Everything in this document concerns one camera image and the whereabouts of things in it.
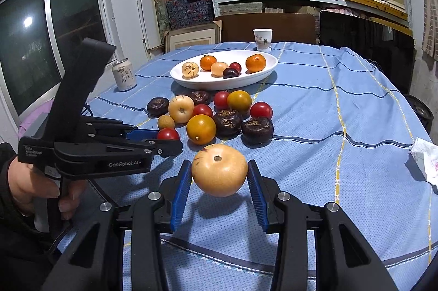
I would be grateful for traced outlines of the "person's left hand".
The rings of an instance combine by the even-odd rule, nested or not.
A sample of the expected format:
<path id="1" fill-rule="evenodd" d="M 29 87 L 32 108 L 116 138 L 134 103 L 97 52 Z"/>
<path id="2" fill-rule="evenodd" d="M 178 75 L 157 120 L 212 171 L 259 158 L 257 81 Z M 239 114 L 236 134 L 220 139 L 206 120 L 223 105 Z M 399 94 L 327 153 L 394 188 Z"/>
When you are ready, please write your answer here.
<path id="1" fill-rule="evenodd" d="M 9 165 L 7 182 L 16 206 L 24 215 L 35 212 L 34 198 L 55 198 L 60 196 L 59 188 L 49 178 L 40 174 L 32 164 L 21 163 L 15 157 Z M 68 194 L 58 203 L 62 218 L 70 220 L 80 204 L 80 196 L 86 190 L 86 180 L 75 180 L 68 185 Z"/>

